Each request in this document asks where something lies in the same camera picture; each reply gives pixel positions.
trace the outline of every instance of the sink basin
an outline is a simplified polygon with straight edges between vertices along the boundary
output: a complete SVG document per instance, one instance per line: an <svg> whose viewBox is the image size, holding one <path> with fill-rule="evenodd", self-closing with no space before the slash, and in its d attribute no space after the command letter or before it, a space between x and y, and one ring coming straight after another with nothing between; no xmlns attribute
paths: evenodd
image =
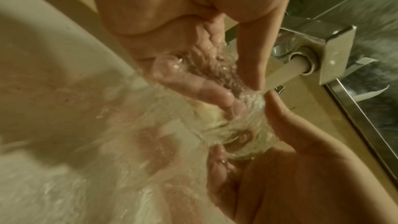
<svg viewBox="0 0 398 224"><path fill-rule="evenodd" d="M43 0L0 0L0 26L0 223L228 222L200 141L138 129L157 100L130 66Z"/></svg>

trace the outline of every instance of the faucet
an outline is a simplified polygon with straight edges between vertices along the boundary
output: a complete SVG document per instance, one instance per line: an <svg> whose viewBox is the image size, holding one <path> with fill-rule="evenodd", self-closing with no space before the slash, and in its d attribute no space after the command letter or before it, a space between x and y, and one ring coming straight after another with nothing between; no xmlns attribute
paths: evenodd
<svg viewBox="0 0 398 224"><path fill-rule="evenodd" d="M238 27L226 32L226 42L236 39ZM344 75L354 43L356 27L316 19L285 15L271 56L287 63L295 56L306 57L310 69L303 75L317 75L320 85Z"/></svg>

